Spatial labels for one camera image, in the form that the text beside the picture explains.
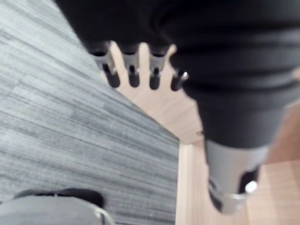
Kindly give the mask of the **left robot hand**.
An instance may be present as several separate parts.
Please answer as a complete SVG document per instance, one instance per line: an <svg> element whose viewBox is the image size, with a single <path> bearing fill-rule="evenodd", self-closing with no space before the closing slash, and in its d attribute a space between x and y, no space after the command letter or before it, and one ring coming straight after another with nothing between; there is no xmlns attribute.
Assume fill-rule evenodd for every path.
<svg viewBox="0 0 300 225"><path fill-rule="evenodd" d="M111 87L120 79L116 42L132 87L139 85L138 47L150 51L150 87L159 87L167 51L183 89L198 106L208 191L223 214L239 211L256 190L259 170L287 105L300 95L297 0L58 0Z"/></svg>

